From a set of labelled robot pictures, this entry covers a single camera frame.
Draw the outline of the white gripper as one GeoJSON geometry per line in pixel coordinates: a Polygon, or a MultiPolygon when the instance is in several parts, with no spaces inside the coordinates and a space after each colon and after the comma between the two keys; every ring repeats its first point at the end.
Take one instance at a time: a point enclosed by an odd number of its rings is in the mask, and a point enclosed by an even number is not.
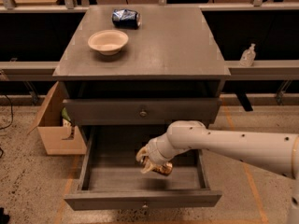
{"type": "Polygon", "coordinates": [[[135,159],[139,163],[144,163],[146,158],[149,156],[149,160],[152,163],[146,162],[141,170],[142,174],[146,174],[156,170],[158,168],[157,165],[164,165],[183,152],[183,149],[172,146],[167,134],[165,133],[161,136],[150,139],[145,147],[139,149],[136,153],[135,159]]]}

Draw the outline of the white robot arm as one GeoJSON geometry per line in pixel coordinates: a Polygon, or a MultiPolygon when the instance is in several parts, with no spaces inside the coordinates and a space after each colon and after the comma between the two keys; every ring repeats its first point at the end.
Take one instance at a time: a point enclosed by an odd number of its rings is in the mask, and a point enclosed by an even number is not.
{"type": "Polygon", "coordinates": [[[139,149],[136,160],[143,173],[165,166],[174,157],[192,149],[253,165],[266,171],[299,180],[299,135],[209,130],[196,120],[180,120],[139,149]]]}

